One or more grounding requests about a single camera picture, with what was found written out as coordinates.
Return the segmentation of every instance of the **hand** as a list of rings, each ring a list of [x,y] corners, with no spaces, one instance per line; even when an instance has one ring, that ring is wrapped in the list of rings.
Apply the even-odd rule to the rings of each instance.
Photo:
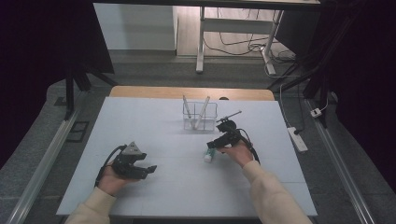
[[[229,155],[231,159],[238,163],[242,168],[244,168],[248,162],[253,161],[253,155],[242,140],[233,147],[218,148],[218,151],[227,153],[227,155]]]
[[[111,167],[111,163],[107,165],[107,167],[103,171],[102,178],[99,181],[98,188],[102,191],[114,196],[126,184],[139,181],[136,179],[123,178],[117,175]]]

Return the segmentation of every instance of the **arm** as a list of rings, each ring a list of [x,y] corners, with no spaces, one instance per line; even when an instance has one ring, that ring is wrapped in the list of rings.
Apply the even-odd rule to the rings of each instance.
[[[311,223],[277,177],[263,170],[253,160],[243,142],[233,147],[220,148],[219,151],[227,153],[243,168],[243,173],[251,184],[250,197],[262,223]]]
[[[115,195],[126,184],[135,181],[137,180],[124,179],[116,175],[111,166],[107,166],[98,187],[93,190],[90,197],[84,203],[78,205],[76,210],[70,214],[65,223],[110,223],[108,214],[116,201],[116,198],[113,195]]]

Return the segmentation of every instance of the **wooden floor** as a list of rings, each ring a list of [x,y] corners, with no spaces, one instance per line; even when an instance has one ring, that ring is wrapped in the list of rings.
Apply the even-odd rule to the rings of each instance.
[[[238,20],[260,20],[271,21],[273,19],[273,10],[263,9],[243,9],[243,8],[217,8],[206,7],[206,18],[224,18]],[[200,27],[200,8],[199,7],[177,7],[178,29],[177,29],[177,56],[196,56],[199,40]],[[248,42],[234,45],[226,45],[221,42],[220,36],[224,43],[230,44],[241,41],[249,41],[251,34],[230,34],[230,33],[207,33],[204,34],[206,44],[205,56],[238,56],[238,57],[261,57],[259,52],[248,52]],[[253,35],[252,40],[265,38],[268,35]],[[251,41],[250,44],[265,44],[266,39]],[[221,49],[230,52],[232,55],[213,49]],[[275,43],[272,46],[274,54],[286,50],[282,44]]]

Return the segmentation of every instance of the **white stick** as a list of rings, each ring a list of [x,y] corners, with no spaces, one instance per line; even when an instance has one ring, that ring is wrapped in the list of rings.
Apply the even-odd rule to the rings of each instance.
[[[198,120],[195,122],[195,129],[198,129],[198,126],[199,126],[199,123],[201,122],[202,116],[204,115],[204,113],[206,111],[207,103],[209,103],[209,99],[210,99],[210,97],[207,96],[206,100],[204,102],[204,106],[202,106],[202,110],[201,110],[201,113],[199,114]]]
[[[186,107],[186,110],[187,110],[187,116],[189,117],[191,127],[194,128],[194,123],[192,122],[192,119],[191,119],[189,104],[187,103],[187,99],[186,99],[185,95],[183,95],[183,101],[184,101],[184,107]]]

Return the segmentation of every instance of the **small bottle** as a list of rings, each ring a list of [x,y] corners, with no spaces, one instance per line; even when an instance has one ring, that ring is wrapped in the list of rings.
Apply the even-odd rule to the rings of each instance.
[[[206,162],[212,162],[212,158],[215,155],[216,149],[215,148],[208,148],[204,157]]]

